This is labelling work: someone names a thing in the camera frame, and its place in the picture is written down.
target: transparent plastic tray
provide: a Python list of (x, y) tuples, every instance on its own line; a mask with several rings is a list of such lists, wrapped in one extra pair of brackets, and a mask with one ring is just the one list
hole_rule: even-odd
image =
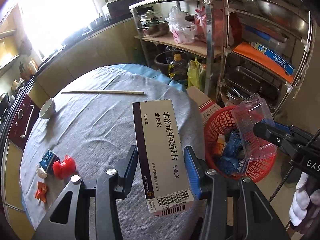
[(275, 126), (266, 101), (258, 94), (253, 94), (231, 111), (238, 127), (245, 158), (247, 161), (266, 159), (277, 154), (277, 147), (253, 133), (256, 122), (265, 119), (267, 124)]

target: white bowl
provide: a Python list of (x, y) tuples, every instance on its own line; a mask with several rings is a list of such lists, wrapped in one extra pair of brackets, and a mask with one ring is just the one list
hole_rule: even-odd
[(50, 98), (42, 106), (39, 117), (42, 119), (49, 119), (56, 112), (56, 104), (53, 101), (53, 98)]

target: round table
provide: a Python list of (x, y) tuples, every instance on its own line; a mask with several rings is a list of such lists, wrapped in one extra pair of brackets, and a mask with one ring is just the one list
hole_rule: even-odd
[[(171, 99), (182, 147), (191, 145), (198, 158), (204, 159), (203, 122), (196, 103), (185, 92), (141, 75), (113, 67), (95, 69), (63, 90), (136, 90), (145, 95), (62, 94), (54, 97), (56, 114), (48, 120), (38, 119), (28, 138), (20, 167), (22, 194), (36, 229), (47, 210), (68, 183), (48, 175), (40, 179), (36, 165), (51, 149), (62, 160), (74, 158), (83, 179), (97, 178), (136, 145), (132, 103)], [(49, 190), (47, 203), (34, 197), (37, 182), (44, 181)], [(117, 200), (124, 239), (189, 239), (199, 217), (200, 203), (181, 213), (155, 217), (149, 213), (138, 164), (131, 193)], [(94, 213), (90, 215), (90, 236), (95, 239)]]

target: red cabinet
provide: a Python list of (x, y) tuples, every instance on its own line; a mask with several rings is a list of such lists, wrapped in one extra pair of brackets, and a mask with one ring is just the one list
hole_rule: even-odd
[(22, 151), (26, 146), (31, 130), (38, 119), (39, 112), (39, 107), (36, 106), (28, 95), (25, 95), (14, 116), (8, 134), (8, 140)]

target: red basket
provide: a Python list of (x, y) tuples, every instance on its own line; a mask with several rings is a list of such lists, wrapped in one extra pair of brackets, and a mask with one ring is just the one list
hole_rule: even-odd
[[(233, 120), (231, 110), (235, 106), (227, 106), (216, 111), (207, 121), (204, 127), (204, 141), (205, 141), (205, 160), (211, 169), (215, 169), (220, 172), (223, 176), (232, 179), (239, 179), (236, 176), (226, 176), (223, 174), (214, 163), (213, 160), (213, 149), (217, 143), (218, 135), (227, 134), (232, 129), (236, 128), (236, 122)], [(253, 182), (262, 180), (270, 172), (276, 156), (272, 156), (267, 159), (261, 159), (249, 162), (247, 172), (245, 176), (252, 179)]]

